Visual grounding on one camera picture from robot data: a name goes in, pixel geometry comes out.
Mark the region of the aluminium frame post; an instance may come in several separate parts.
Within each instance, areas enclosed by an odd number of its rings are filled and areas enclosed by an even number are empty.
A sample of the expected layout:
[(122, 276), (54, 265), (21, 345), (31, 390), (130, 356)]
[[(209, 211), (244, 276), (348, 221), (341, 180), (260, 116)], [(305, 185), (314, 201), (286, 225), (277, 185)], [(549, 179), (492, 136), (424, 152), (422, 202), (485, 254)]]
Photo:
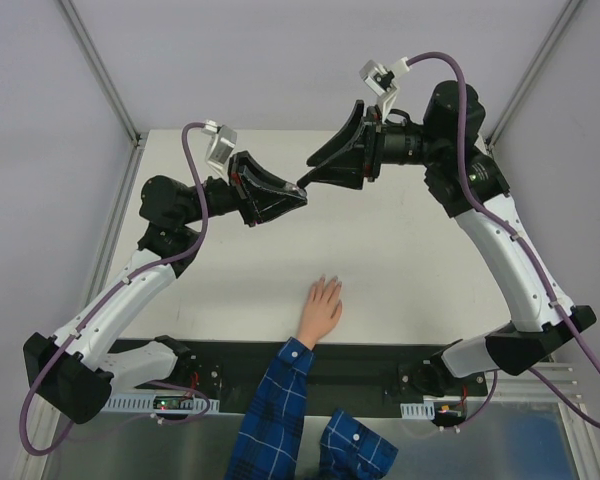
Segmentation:
[(509, 124), (526, 97), (531, 93), (534, 85), (585, 5), (585, 0), (568, 0), (561, 6), (558, 15), (525, 68), (503, 111), (498, 116), (495, 126), (485, 137), (484, 143), (489, 153), (493, 152), (498, 141), (503, 137)]
[(111, 75), (95, 45), (84, 20), (82, 19), (75, 2), (72, 0), (57, 0), (54, 2), (71, 34), (76, 41), (83, 58), (89, 67), (105, 100), (109, 104), (114, 116), (133, 146), (138, 146), (142, 139), (142, 132), (126, 108), (123, 99), (114, 84)]

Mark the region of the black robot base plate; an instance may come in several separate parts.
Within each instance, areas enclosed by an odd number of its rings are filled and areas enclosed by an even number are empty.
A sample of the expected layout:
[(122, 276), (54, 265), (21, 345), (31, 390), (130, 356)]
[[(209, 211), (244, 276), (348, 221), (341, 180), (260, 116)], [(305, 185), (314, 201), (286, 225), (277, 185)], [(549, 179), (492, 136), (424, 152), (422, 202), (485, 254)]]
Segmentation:
[[(280, 342), (185, 341), (189, 356), (162, 379), (196, 386), (222, 413), (244, 413)], [(420, 403), (413, 374), (440, 345), (321, 344), (308, 376), (307, 413), (343, 409), (355, 417), (398, 418), (400, 406)]]

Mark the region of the right aluminium frame post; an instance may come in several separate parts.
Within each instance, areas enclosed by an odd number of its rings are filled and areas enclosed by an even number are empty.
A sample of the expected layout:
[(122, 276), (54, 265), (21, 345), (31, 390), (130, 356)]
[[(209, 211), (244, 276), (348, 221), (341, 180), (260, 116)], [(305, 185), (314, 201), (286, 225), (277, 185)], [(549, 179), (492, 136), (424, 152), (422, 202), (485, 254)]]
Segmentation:
[(498, 116), (495, 126), (485, 137), (484, 143), (489, 153), (493, 152), (498, 141), (503, 137), (509, 124), (526, 97), (531, 93), (534, 85), (585, 5), (585, 0), (568, 0), (561, 6), (558, 15), (525, 68), (503, 111)]

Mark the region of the person's left hand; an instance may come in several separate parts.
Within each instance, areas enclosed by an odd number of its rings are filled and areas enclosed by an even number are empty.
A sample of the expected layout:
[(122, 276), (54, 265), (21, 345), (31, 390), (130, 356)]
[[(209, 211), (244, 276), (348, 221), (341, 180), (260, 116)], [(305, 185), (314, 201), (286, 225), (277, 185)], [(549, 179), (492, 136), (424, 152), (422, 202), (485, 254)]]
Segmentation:
[(337, 326), (343, 311), (341, 290), (337, 277), (321, 277), (311, 286), (295, 336), (309, 350)]

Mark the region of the left aluminium frame post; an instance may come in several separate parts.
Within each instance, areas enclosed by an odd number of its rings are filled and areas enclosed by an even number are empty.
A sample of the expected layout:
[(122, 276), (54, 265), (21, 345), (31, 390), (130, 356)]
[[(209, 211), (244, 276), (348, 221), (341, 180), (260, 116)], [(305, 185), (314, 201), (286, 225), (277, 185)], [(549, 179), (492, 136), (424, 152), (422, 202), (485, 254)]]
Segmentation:
[(123, 99), (114, 84), (111, 75), (95, 45), (84, 20), (82, 19), (75, 2), (72, 0), (57, 0), (54, 2), (71, 34), (76, 41), (83, 58), (89, 67), (105, 100), (109, 104), (114, 116), (133, 146), (138, 146), (142, 139), (142, 132), (126, 108)]

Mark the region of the blue plaid shirt part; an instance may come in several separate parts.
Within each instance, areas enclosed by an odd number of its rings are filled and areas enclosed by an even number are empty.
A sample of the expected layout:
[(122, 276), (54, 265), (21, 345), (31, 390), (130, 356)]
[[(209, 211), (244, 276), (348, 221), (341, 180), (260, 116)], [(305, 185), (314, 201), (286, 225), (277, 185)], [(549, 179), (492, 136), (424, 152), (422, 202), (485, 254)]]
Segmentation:
[(318, 479), (383, 479), (398, 453), (393, 444), (341, 409), (327, 423), (319, 449)]

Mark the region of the aluminium front rail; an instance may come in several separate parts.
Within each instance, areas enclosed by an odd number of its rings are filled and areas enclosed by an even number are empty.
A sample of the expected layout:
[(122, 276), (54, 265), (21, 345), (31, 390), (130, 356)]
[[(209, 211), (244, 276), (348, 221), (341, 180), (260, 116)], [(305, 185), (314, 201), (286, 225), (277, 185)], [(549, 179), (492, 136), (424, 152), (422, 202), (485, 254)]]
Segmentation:
[[(535, 370), (571, 401), (576, 402), (582, 399), (582, 391), (571, 365), (540, 363)], [(501, 401), (540, 403), (553, 402), (555, 395), (530, 371), (524, 371), (517, 376), (499, 372), (494, 398)]]

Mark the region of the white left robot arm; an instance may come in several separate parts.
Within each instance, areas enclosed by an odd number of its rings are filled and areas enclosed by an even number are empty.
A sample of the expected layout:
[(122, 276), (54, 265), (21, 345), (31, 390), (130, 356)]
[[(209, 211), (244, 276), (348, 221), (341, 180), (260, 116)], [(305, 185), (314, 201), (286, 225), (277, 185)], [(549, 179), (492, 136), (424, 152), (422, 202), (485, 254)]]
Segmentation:
[(109, 398), (154, 380), (188, 387), (191, 350), (168, 335), (119, 354), (110, 349), (161, 291), (192, 264), (202, 233), (190, 225), (237, 211), (254, 227), (307, 203), (306, 181), (287, 182), (263, 169), (248, 152), (231, 156), (224, 178), (187, 186), (167, 176), (146, 181), (140, 215), (148, 226), (130, 261), (78, 317), (52, 336), (33, 334), (24, 345), (28, 380), (40, 395), (76, 424), (92, 420)]

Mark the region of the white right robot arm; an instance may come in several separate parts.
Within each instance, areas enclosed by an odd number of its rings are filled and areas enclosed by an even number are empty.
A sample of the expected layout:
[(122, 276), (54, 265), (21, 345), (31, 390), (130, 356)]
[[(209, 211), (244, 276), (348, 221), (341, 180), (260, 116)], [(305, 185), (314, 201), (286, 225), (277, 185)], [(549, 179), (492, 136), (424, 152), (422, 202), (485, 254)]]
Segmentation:
[[(482, 255), (511, 319), (489, 333), (447, 345), (408, 372), (412, 388), (436, 397), (453, 394), (474, 374), (502, 370), (519, 375), (596, 321), (590, 306), (574, 304), (550, 275), (538, 275), (543, 264), (529, 258), (534, 247), (520, 244), (526, 232), (509, 185), (495, 161), (475, 144), (486, 112), (473, 87), (467, 89), (465, 167), (459, 169), (459, 113), (455, 81), (434, 88), (420, 124), (383, 122), (378, 108), (357, 101), (345, 125), (309, 157), (310, 171), (300, 181), (302, 186), (325, 183), (360, 190), (383, 165), (422, 165), (429, 193)], [(501, 224), (469, 203), (461, 189), (462, 172), (470, 192)]]

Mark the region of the blue plaid sleeve forearm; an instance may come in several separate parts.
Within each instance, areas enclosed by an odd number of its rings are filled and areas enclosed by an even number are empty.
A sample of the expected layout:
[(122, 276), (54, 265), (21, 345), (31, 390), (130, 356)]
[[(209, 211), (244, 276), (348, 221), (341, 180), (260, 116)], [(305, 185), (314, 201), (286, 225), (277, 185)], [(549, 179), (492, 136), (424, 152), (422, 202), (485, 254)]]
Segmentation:
[(292, 479), (314, 354), (291, 337), (271, 360), (242, 420), (227, 479)]

